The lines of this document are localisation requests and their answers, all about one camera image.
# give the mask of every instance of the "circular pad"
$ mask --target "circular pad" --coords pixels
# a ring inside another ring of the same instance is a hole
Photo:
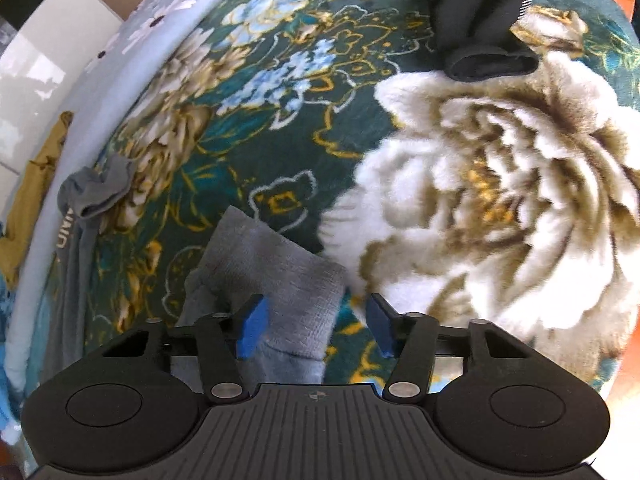
[[[530,474],[570,468],[595,452],[609,431],[600,396],[566,372],[532,365],[500,374],[478,367],[450,382],[434,410],[443,436],[478,462]]]
[[[529,384],[507,386],[491,396],[491,409],[505,422],[544,428],[560,420],[564,402],[555,393]]]
[[[108,406],[108,410],[98,410]],[[76,392],[66,405],[66,412],[77,423],[92,428],[106,428],[127,422],[142,407],[142,396],[122,384],[96,384]]]

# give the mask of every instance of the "blue flower pattern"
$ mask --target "blue flower pattern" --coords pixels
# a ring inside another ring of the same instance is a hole
[[[217,114],[223,115],[238,107],[257,108],[269,103],[287,112],[297,113],[304,103],[304,94],[311,88],[309,77],[327,70],[335,59],[330,50],[334,40],[320,40],[309,52],[296,52],[278,68],[260,70],[239,91],[224,99]],[[284,106],[282,101],[289,98]]]
[[[311,0],[249,0],[222,19],[222,25],[237,25],[216,48],[244,46],[280,25]]]

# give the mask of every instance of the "light blue bedsheet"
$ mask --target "light blue bedsheet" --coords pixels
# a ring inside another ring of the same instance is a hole
[[[56,204],[60,184],[70,174],[95,163],[152,77],[222,1],[145,0],[88,65],[60,107],[60,112],[71,110],[75,117],[20,273],[6,335],[4,369],[18,396],[24,391],[34,324],[62,220]]]

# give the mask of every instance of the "logo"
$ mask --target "logo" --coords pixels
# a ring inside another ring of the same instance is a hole
[[[324,392],[315,392],[313,394],[309,394],[309,399],[314,400],[315,402],[318,402],[319,400],[323,400],[325,397],[328,397],[329,394],[326,394]]]
[[[64,249],[66,247],[66,242],[68,241],[68,237],[71,235],[71,228],[74,224],[74,210],[69,208],[69,211],[66,212],[66,216],[62,221],[62,225],[60,226],[60,230],[58,231],[58,243],[56,247],[59,249]]]

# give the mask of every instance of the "gray sock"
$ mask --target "gray sock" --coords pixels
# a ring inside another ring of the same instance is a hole
[[[269,301],[270,325],[252,358],[241,364],[246,386],[317,384],[324,375],[324,355],[345,284],[342,266],[229,207],[198,267],[187,277],[186,300],[177,324],[192,324],[216,312],[219,293],[233,310],[251,294],[263,294]],[[187,377],[193,374],[193,362],[188,364],[186,359],[173,360],[172,373],[194,388],[193,378]]]

